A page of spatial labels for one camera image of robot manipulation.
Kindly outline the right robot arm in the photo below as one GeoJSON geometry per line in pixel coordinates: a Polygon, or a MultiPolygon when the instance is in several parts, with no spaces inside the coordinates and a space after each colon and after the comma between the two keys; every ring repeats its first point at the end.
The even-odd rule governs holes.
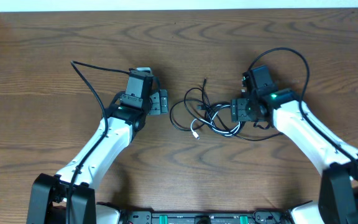
{"type": "Polygon", "coordinates": [[[291,139],[321,175],[319,199],[289,209],[292,223],[358,223],[358,149],[338,138],[296,93],[279,90],[266,66],[244,72],[233,122],[266,121],[291,139]]]}

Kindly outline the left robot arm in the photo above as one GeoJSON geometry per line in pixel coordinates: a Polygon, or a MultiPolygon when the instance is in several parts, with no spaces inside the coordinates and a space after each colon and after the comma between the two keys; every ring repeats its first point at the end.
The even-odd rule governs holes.
{"type": "Polygon", "coordinates": [[[148,115],[167,113],[167,91],[149,67],[129,72],[125,91],[103,109],[100,124],[83,149],[55,175],[32,185],[28,223],[120,223],[118,209],[97,204],[95,191],[115,158],[145,126],[148,115]]]}

